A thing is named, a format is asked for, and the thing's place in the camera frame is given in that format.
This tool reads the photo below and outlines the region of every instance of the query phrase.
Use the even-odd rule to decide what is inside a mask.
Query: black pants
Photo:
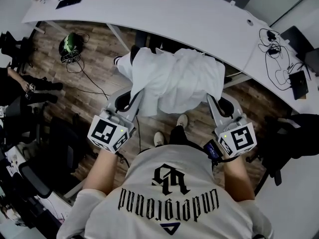
[[[184,128],[180,125],[176,126],[171,132],[170,132],[170,139],[169,139],[169,144],[176,144],[176,145],[188,145],[190,147],[193,147],[195,149],[203,151],[203,148],[201,148],[199,145],[196,143],[189,141],[186,137],[186,134],[184,132]]]
[[[52,82],[38,79],[30,75],[24,75],[22,76],[22,78],[29,84],[33,83],[35,85],[35,90],[52,90]],[[46,102],[49,100],[49,97],[52,96],[51,94],[47,93],[33,93],[30,100],[28,100],[27,98],[25,98],[25,92],[23,90],[21,95],[21,103],[24,105]]]

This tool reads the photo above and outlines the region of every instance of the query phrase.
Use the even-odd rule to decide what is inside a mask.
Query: sticker
[[[127,133],[125,133],[114,145],[113,149],[117,151],[128,139]]]
[[[232,131],[231,136],[237,150],[241,150],[243,148],[246,148],[247,146],[254,144],[247,126]]]
[[[98,143],[98,142],[96,142],[96,141],[93,141],[93,140],[92,140],[92,142],[93,142],[96,146],[100,147],[101,149],[105,149],[105,150],[110,151],[110,149],[109,149],[107,146],[102,145],[102,144],[100,144],[100,143]]]
[[[219,143],[221,144],[221,146],[223,146],[224,150],[227,152],[229,156],[233,153],[233,151],[229,148],[229,146],[227,145],[227,143],[224,141],[223,138],[219,140]]]
[[[109,144],[116,128],[117,127],[115,125],[100,119],[91,136],[97,140]]]

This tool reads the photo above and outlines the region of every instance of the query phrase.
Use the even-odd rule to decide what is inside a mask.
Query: black cable
[[[124,161],[126,162],[126,164],[128,165],[128,167],[130,167],[128,160],[122,155],[120,154],[118,151],[115,153],[115,155],[117,155],[120,158],[120,163],[124,164]]]
[[[89,39],[88,39],[86,42],[84,42],[84,43],[87,43],[87,42],[90,40],[90,36],[89,36],[88,34],[86,34],[86,35],[89,37]],[[78,74],[78,73],[81,73],[81,72],[84,73],[85,76],[86,76],[97,88],[99,88],[99,89],[103,92],[103,95],[105,96],[106,100],[108,101],[109,99],[108,99],[107,95],[105,94],[104,90],[101,89],[101,88],[87,75],[86,72],[84,72],[85,63],[84,63],[83,60],[81,60],[82,63],[83,63],[83,67],[82,67],[82,66],[80,65],[80,63],[79,63],[80,60],[81,60],[81,54],[80,54],[77,50],[73,50],[73,51],[71,51],[69,54],[67,54],[67,55],[61,57],[61,62],[62,62],[62,63],[66,61],[66,71],[67,71],[68,73],[72,73],[72,74]],[[79,65],[79,67],[80,67],[80,69],[81,69],[80,71],[78,71],[78,72],[71,72],[71,71],[69,71],[68,65],[74,64],[74,63],[77,63],[77,64]]]
[[[141,152],[141,133],[140,133],[140,123],[138,120],[138,116],[135,115],[136,121],[138,122],[138,126],[139,126],[139,142],[140,142],[140,152]]]
[[[88,77],[88,79],[89,79],[96,87],[98,87],[100,90],[102,90],[102,92],[103,92],[103,94],[104,94],[106,100],[108,101],[109,99],[108,99],[108,97],[106,96],[104,90],[101,89],[94,81],[92,81],[92,79],[86,74],[86,72],[84,72],[83,70],[82,70],[82,72],[86,75],[86,77]]]
[[[258,44],[258,48],[259,48],[262,52],[265,53],[265,64],[266,64],[267,76],[268,76],[269,80],[275,85],[275,87],[276,87],[277,89],[279,89],[279,90],[281,90],[281,91],[285,91],[285,90],[289,89],[291,86],[289,86],[288,88],[285,88],[285,89],[279,88],[279,87],[277,86],[277,84],[270,78],[269,70],[268,70],[268,63],[267,63],[267,56],[270,57],[270,58],[272,58],[272,59],[274,59],[274,60],[277,62],[278,66],[279,66],[279,69],[275,71],[275,78],[276,78],[278,84],[281,85],[281,86],[284,85],[284,84],[286,84],[286,83],[289,83],[289,82],[288,82],[289,78],[286,79],[286,77],[285,77],[285,72],[286,72],[288,75],[290,75],[290,74],[292,73],[292,71],[294,70],[294,68],[295,68],[297,65],[301,65],[301,66],[297,69],[297,71],[299,71],[299,70],[302,69],[302,67],[303,67],[305,64],[304,64],[304,63],[300,63],[300,62],[299,62],[299,63],[296,63],[296,64],[290,64],[289,52],[288,52],[288,50],[287,50],[287,48],[286,48],[285,46],[282,46],[282,45],[280,44],[280,39],[279,39],[279,41],[272,40],[270,44],[266,45],[266,44],[263,42],[262,38],[261,38],[261,31],[262,31],[262,30],[275,32],[275,33],[277,33],[277,34],[279,34],[279,33],[276,32],[276,31],[273,31],[273,30],[268,30],[268,29],[266,29],[266,28],[261,28],[261,29],[259,30],[259,38],[260,38],[260,40],[261,40],[262,43],[259,43],[259,44]],[[283,49],[286,51],[287,56],[288,56],[288,67],[287,67],[287,69],[284,69],[284,70],[282,69],[282,67],[281,67],[281,65],[280,65],[280,63],[279,63],[279,61],[277,60],[279,57],[280,57],[281,59],[284,59]],[[285,82],[283,82],[283,83],[280,83],[279,80],[278,80],[278,78],[277,78],[277,73],[278,73],[279,71],[283,72],[283,77],[284,77],[284,79],[285,79]]]

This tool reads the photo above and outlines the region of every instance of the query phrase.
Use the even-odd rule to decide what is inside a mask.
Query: keyboard
[[[66,6],[79,3],[81,0],[62,0],[55,9],[60,9]]]

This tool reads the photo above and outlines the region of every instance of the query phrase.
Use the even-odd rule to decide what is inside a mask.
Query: curved desk
[[[292,89],[278,90],[268,79],[265,54],[258,48],[259,30],[265,25],[224,0],[82,0],[79,4],[55,9],[58,3],[58,0],[32,1],[22,22],[47,21],[66,34],[68,32],[53,21],[106,23],[128,51],[130,47],[118,25],[167,37],[210,54],[245,74],[234,77],[225,87],[252,78],[299,113],[319,114],[315,80],[308,81],[309,93],[305,100],[295,100]],[[298,62],[293,54],[291,61]],[[277,69],[276,63],[269,63],[270,73],[274,74]]]

